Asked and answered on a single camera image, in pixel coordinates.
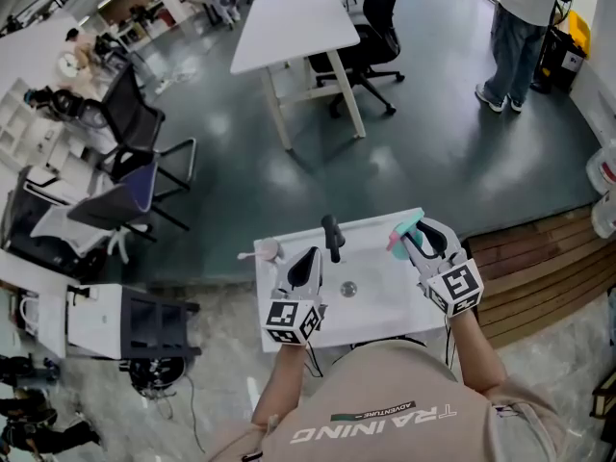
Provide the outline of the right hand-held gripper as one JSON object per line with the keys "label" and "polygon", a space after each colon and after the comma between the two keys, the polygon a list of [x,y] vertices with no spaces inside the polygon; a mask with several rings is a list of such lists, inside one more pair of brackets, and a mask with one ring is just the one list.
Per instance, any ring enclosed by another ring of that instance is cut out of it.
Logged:
{"label": "right hand-held gripper", "polygon": [[424,249],[410,233],[404,234],[402,243],[420,274],[425,297],[448,319],[476,307],[482,299],[484,284],[475,260],[468,256],[455,232],[426,217],[417,222],[416,228],[430,247]]}

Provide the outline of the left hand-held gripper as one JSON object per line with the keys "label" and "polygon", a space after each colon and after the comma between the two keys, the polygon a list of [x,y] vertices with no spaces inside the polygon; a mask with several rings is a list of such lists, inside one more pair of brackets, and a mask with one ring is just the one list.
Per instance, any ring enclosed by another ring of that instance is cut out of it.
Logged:
{"label": "left hand-held gripper", "polygon": [[[294,259],[287,273],[291,287],[278,285],[271,291],[261,328],[279,345],[307,346],[321,329],[327,304],[321,296],[322,254],[317,246]],[[310,278],[311,288],[304,286]]]}

